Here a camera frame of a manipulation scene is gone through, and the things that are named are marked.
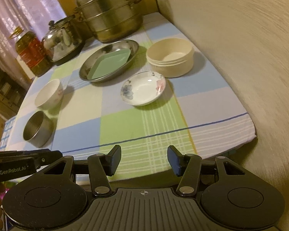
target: stainless steel bowl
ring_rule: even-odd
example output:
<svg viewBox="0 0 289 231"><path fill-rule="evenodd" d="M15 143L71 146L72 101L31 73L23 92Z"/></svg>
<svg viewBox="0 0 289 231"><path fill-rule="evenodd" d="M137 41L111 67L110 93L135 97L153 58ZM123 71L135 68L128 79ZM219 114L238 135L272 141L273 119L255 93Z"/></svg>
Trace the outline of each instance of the stainless steel bowl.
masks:
<svg viewBox="0 0 289 231"><path fill-rule="evenodd" d="M23 138L35 147L41 147L49 140L53 130L53 122L43 111L38 111L28 120L24 128Z"/></svg>
<svg viewBox="0 0 289 231"><path fill-rule="evenodd" d="M134 59L134 57L136 56L136 53L138 51L138 47L139 47L138 43L133 41L133 40L122 40L122 41L114 42L112 44L108 44L107 46L100 48L99 50L94 52L92 55L90 55L90 57L81 66L81 68L79 70L80 78L83 79L84 81L88 81L88 82L105 82L105 81L108 81L108 80L122 74L127 68L129 68L131 66L132 60ZM87 75L88 75L90 69L95 64L96 60L99 57L101 57L104 54L111 53L111 52L121 50L121 49L130 49L131 50L131 54L130 54L129 59L127 60L126 64L124 64L123 66L121 66L120 68L118 68L117 70L115 70L114 72L112 72L108 75L105 75L105 76L102 76L99 78L95 78L95 79L87 79Z"/></svg>

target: blue and green tablecloth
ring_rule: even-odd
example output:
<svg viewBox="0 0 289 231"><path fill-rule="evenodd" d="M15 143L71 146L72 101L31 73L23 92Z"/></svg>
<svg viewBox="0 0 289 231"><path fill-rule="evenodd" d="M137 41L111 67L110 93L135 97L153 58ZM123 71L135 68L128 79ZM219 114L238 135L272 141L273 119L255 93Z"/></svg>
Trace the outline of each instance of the blue and green tablecloth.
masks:
<svg viewBox="0 0 289 231"><path fill-rule="evenodd" d="M161 14L144 16L143 27L127 38L140 45L132 66L119 77L101 84L79 77L84 61L104 46L98 41L87 41L79 56L34 80L12 120L9 136L2 139L0 150L36 149L22 139L22 131L37 110L34 100L38 91L55 78L61 80L65 92L61 104L45 112L55 122L56 130L44 148L60 150L79 160L94 153L107 153L119 144L122 159L112 180L169 169L166 156L169 145L205 159L253 140L255 128L250 116L196 47L193 69L182 77L167 79L166 90L157 101L141 107L122 101L123 82L138 72L150 70L145 57L147 48L169 37L187 39ZM78 176L77 180L86 183L88 176Z"/></svg>

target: ceramic bowl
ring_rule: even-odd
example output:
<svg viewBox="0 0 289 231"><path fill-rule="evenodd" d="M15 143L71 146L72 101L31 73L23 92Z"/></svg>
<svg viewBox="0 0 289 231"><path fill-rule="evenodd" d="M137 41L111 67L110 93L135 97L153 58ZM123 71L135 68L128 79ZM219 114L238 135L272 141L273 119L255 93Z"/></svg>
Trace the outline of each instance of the ceramic bowl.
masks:
<svg viewBox="0 0 289 231"><path fill-rule="evenodd" d="M35 98L35 105L41 110L48 110L58 105L63 97L63 87L59 79L48 82Z"/></svg>
<svg viewBox="0 0 289 231"><path fill-rule="evenodd" d="M166 87L163 75L146 71L135 74L121 87L122 100L133 106L143 106L154 102Z"/></svg>

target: black device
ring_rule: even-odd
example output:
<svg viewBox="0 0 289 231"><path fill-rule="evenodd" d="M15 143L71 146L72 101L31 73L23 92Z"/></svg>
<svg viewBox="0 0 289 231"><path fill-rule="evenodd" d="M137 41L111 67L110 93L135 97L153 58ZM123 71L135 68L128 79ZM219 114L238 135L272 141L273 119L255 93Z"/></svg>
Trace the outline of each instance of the black device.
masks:
<svg viewBox="0 0 289 231"><path fill-rule="evenodd" d="M61 157L60 151L49 149L0 152L0 182L32 175Z"/></svg>
<svg viewBox="0 0 289 231"><path fill-rule="evenodd" d="M23 230L278 230L285 207L281 193L226 157L202 160L167 149L169 164L182 177L173 188L110 186L121 147L74 160L64 156L11 188L3 210ZM92 192L75 183L88 174Z"/></svg>

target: floral dish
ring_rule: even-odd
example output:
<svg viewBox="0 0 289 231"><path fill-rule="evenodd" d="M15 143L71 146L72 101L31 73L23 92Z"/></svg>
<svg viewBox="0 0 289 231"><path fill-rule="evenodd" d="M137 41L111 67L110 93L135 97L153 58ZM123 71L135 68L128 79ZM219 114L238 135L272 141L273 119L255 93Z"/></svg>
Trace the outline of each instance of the floral dish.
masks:
<svg viewBox="0 0 289 231"><path fill-rule="evenodd" d="M133 106L143 106L154 102L166 87L163 75L153 71L135 74L121 87L123 101Z"/></svg>

